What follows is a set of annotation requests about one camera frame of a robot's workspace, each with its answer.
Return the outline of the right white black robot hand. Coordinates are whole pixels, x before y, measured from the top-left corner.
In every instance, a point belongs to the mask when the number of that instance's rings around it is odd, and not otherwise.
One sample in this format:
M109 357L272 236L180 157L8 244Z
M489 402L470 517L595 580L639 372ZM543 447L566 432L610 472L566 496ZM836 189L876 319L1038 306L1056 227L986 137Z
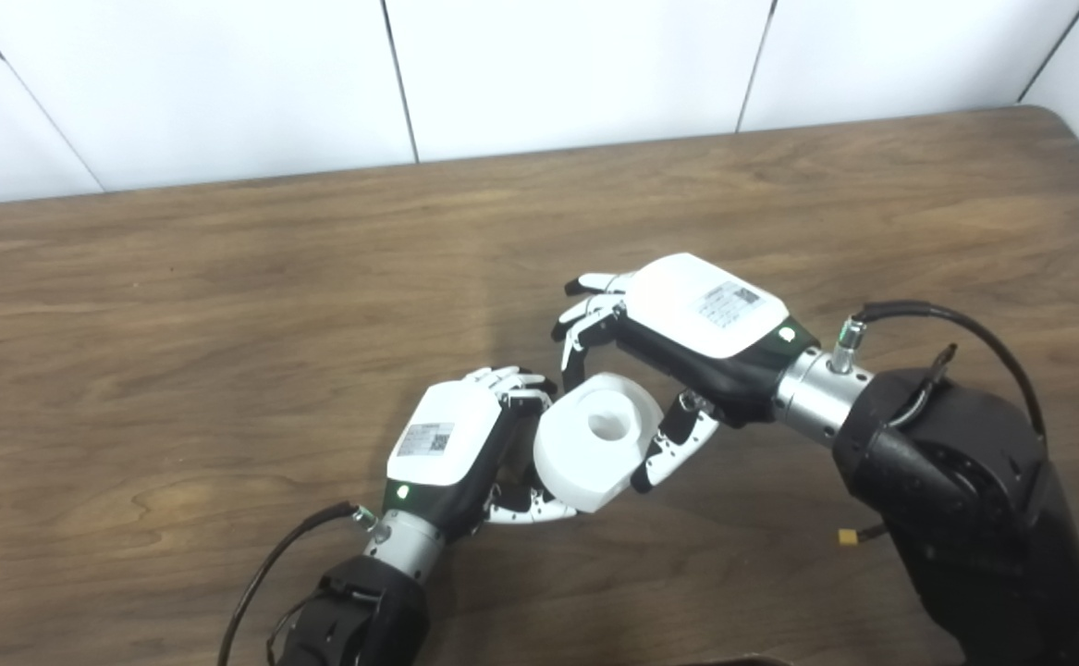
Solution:
M677 472L721 426L776 421L784 376L818 346L783 300L691 253L624 273L590 271L564 291L576 303L551 332L563 346L564 389L579 388L587 354L607 345L682 386L631 474L640 493Z

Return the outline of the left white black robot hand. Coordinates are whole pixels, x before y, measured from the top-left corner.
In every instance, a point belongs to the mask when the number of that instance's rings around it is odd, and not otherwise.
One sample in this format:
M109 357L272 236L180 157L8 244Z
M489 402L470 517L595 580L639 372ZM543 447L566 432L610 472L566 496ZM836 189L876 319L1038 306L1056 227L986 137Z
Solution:
M540 420L557 392L547 376L517 365L475 368L427 388L388 456L383 514L411 514L447 543L484 524L577 517L538 479L498 481L522 423Z

